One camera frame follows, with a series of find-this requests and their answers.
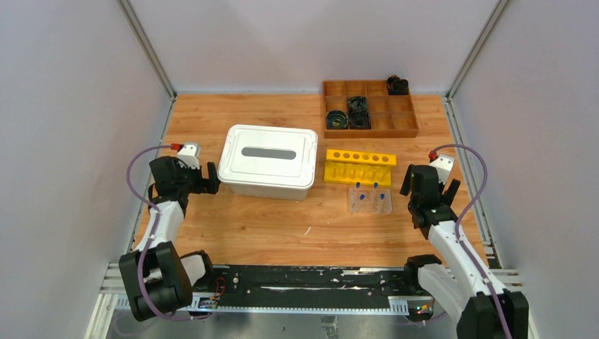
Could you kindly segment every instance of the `wooden organizer tray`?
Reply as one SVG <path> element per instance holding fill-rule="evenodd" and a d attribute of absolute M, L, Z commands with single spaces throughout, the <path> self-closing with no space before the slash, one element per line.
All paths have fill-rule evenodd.
<path fill-rule="evenodd" d="M 389 95 L 384 80 L 324 81 L 323 115 L 325 139 L 414 138 L 418 123 L 412 95 Z M 348 97 L 366 97 L 372 129 L 327 129 L 326 113 L 338 109 L 348 113 Z"/>

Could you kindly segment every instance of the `yellow test tube rack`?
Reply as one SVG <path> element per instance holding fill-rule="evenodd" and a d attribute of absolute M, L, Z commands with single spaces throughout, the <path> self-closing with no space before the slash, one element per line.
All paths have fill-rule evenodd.
<path fill-rule="evenodd" d="M 364 185 L 378 183 L 391 188 L 391 169 L 397 166 L 392 154 L 356 152 L 353 150 L 326 150 L 323 182 Z"/>

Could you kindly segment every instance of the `gray wall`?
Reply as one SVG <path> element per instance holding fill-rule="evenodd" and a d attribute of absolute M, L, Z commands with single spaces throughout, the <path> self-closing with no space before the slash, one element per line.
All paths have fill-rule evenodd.
<path fill-rule="evenodd" d="M 326 79 L 445 91 L 496 0 L 132 0 L 180 91 L 317 91 Z"/>
<path fill-rule="evenodd" d="M 597 338 L 599 2 L 514 0 L 456 106 L 541 338 Z"/>
<path fill-rule="evenodd" d="M 82 338 L 168 102 L 115 1 L 0 1 L 0 338 Z"/>

